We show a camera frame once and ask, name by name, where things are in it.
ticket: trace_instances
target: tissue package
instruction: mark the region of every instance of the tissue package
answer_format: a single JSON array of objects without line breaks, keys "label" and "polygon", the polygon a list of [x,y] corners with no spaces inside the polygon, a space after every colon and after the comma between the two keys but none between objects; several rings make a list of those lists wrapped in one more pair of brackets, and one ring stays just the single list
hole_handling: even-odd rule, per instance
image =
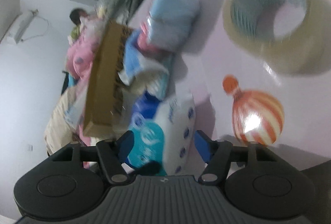
[{"label": "tissue package", "polygon": [[132,109],[129,130],[134,133],[134,146],[127,164],[135,169],[154,160],[162,165],[158,175],[178,174],[186,163],[194,122],[191,93],[161,102],[145,92]]}]

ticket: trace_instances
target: pile of items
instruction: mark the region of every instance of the pile of items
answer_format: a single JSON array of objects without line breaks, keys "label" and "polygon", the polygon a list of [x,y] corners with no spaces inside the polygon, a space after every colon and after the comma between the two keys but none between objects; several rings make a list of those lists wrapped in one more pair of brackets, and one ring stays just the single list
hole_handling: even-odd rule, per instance
[{"label": "pile of items", "polygon": [[[118,28],[117,32],[130,35],[127,39],[123,33],[115,36],[118,27],[115,23],[104,30],[108,21],[107,8],[104,10],[97,10],[99,15],[85,22],[85,30],[68,50],[67,67],[79,82],[76,101],[68,108],[65,120],[88,146],[106,138],[118,138],[131,130],[135,143],[126,160],[129,166],[137,168],[155,160],[162,164],[160,175],[178,174],[185,165],[193,136],[194,100],[191,93],[165,97],[174,56],[190,34],[200,2],[154,0],[140,29],[131,34],[126,27]],[[101,32],[105,32],[102,42]],[[115,38],[123,44],[114,44]],[[111,49],[115,53],[107,54]],[[108,71],[112,61],[114,79],[110,73],[108,77],[101,73],[105,61]],[[104,86],[107,83],[111,83],[109,91]],[[101,98],[95,93],[98,87],[99,92],[107,94],[100,100],[107,111],[93,121],[92,114],[103,110],[96,100],[95,109],[92,108],[89,100]],[[105,116],[112,119],[111,129],[102,123]]]}]

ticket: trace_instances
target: beige fabric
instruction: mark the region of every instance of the beige fabric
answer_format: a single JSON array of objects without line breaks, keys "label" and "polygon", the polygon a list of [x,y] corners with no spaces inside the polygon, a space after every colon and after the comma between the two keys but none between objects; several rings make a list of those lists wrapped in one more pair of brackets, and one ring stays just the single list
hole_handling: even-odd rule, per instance
[{"label": "beige fabric", "polygon": [[65,111],[76,100],[76,87],[68,88],[59,99],[44,132],[47,151],[53,154],[72,141],[75,130],[65,121]]}]

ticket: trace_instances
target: ribbed black surface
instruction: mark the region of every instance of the ribbed black surface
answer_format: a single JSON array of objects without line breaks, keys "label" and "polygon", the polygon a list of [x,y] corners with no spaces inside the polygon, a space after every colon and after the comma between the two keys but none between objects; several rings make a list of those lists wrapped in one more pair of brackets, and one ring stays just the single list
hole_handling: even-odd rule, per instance
[{"label": "ribbed black surface", "polygon": [[198,184],[192,176],[141,177],[112,188],[86,215],[62,222],[23,218],[19,224],[311,224],[306,218],[269,221],[233,207],[216,187]]}]

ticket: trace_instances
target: table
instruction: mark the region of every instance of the table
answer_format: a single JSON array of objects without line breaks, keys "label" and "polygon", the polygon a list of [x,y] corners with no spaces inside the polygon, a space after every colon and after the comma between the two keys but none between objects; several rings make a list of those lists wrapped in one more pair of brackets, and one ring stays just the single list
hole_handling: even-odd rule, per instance
[{"label": "table", "polygon": [[[145,20],[152,0],[145,0],[130,26]],[[285,76],[266,68],[235,45],[223,28],[224,0],[201,0],[201,15],[193,32],[176,57],[170,92],[192,91],[196,103],[196,129],[213,140],[236,142],[232,129],[233,99],[227,96],[222,80],[233,74],[242,89],[255,88],[271,93],[284,107],[282,135],[270,147],[299,170],[331,159],[331,0],[324,0],[325,50],[314,70]],[[190,149],[188,173],[199,174],[204,163],[194,146]]]}]

